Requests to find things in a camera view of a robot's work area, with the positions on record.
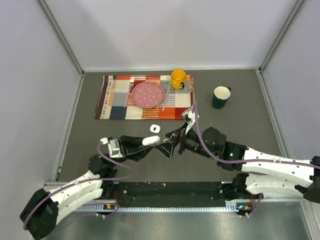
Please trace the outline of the white oval charging case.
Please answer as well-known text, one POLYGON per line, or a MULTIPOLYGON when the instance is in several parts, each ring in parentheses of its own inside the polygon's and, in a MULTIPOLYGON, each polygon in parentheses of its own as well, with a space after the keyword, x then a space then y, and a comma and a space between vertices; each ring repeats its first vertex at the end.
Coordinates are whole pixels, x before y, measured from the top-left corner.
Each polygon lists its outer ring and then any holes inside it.
POLYGON ((151 146, 151 145, 158 144, 160 140, 161 138, 158 135, 153 135, 153 136, 143 138, 141 143, 143 146, 151 146))

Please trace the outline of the dark green white mug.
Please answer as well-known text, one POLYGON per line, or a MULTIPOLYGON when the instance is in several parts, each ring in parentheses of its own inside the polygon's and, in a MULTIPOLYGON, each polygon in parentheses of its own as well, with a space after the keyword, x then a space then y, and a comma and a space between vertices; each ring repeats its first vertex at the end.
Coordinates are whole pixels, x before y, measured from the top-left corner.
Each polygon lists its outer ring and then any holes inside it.
POLYGON ((223 108, 231 96, 231 88, 218 86, 213 91, 212 106, 215 109, 223 108))

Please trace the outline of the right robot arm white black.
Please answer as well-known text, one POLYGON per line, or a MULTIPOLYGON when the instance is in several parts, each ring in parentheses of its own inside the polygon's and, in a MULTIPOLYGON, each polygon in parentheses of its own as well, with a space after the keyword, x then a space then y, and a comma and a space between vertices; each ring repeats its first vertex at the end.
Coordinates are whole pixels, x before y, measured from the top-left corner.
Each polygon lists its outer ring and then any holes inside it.
POLYGON ((263 153, 251 147, 227 141, 225 134, 209 127, 201 136, 193 130, 178 128, 166 134, 167 140, 155 148, 172 158, 176 146, 178 154, 185 150, 216 160, 228 171, 237 171, 229 191, 231 198, 247 195, 283 194, 320 201, 320 158, 298 160, 263 153))

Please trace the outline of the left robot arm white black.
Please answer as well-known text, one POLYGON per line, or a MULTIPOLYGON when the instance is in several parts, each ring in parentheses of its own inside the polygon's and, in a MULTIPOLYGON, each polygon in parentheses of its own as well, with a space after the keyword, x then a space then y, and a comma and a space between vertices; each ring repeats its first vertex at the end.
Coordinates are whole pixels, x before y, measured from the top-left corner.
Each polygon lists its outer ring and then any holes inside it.
POLYGON ((160 140, 158 135, 101 138, 97 146, 98 154, 90 158, 86 173, 63 186, 49 191, 41 188, 32 195, 19 216, 23 229, 35 240, 41 240, 49 235, 61 220, 79 207, 100 197, 109 198, 114 191, 112 184, 128 179, 128 176, 116 177, 115 167, 131 170, 130 176, 134 177, 137 174, 136 169, 123 162, 126 160, 138 162, 160 140))

